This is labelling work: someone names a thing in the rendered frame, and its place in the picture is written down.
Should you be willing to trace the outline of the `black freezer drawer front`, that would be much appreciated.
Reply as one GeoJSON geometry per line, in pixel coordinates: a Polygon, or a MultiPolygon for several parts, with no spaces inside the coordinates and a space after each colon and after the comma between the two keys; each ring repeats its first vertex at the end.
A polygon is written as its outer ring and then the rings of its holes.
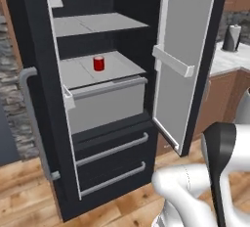
{"type": "Polygon", "coordinates": [[[89,200],[90,198],[100,196],[103,201],[109,201],[144,186],[149,182],[153,170],[145,169],[143,172],[100,189],[99,191],[87,195],[82,199],[80,198],[81,191],[91,188],[137,167],[129,166],[128,168],[124,169],[104,169],[102,167],[100,169],[91,168],[83,170],[79,170],[76,167],[79,185],[75,186],[75,199],[89,200]]]}
{"type": "Polygon", "coordinates": [[[74,134],[72,139],[75,158],[76,161],[78,161],[111,148],[121,146],[142,138],[144,132],[148,134],[148,140],[145,143],[76,167],[79,170],[91,168],[100,169],[102,167],[104,169],[124,169],[129,166],[137,167],[144,161],[146,163],[146,169],[153,170],[158,133],[150,120],[92,137],[87,137],[84,133],[74,134]]]}

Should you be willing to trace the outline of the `fridge door with grey lining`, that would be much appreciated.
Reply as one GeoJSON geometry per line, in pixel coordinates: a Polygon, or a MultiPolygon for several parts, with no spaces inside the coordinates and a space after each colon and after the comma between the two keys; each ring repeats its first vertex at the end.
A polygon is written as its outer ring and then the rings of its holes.
{"type": "MultiPolygon", "coordinates": [[[[191,78],[195,87],[204,92],[215,51],[216,38],[225,0],[161,0],[156,45],[194,66],[191,78]]],[[[163,68],[174,70],[155,59],[157,74],[163,68]]]]}

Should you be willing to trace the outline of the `grey fridge drawer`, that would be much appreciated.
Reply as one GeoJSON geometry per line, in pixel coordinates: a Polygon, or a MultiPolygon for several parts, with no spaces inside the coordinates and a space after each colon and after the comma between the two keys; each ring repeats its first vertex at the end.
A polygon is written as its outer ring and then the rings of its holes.
{"type": "Polygon", "coordinates": [[[147,79],[139,75],[71,90],[70,132],[80,133],[144,111],[147,79]]]}

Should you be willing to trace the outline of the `grey fridge shelf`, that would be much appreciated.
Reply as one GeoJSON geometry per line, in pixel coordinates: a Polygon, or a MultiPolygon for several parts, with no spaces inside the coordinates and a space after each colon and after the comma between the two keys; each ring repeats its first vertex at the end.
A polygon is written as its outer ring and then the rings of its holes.
{"type": "Polygon", "coordinates": [[[103,71],[94,70],[94,55],[60,61],[62,83],[73,89],[146,72],[118,51],[104,53],[103,57],[103,71]]]}
{"type": "Polygon", "coordinates": [[[57,37],[147,27],[118,13],[54,18],[53,25],[57,37]]]}

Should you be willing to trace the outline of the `red can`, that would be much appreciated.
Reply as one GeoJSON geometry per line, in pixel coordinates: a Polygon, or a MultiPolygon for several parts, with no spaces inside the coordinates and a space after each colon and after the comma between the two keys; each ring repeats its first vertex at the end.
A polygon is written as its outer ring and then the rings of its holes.
{"type": "Polygon", "coordinates": [[[97,56],[93,58],[94,70],[103,71],[104,70],[104,57],[97,56]]]}

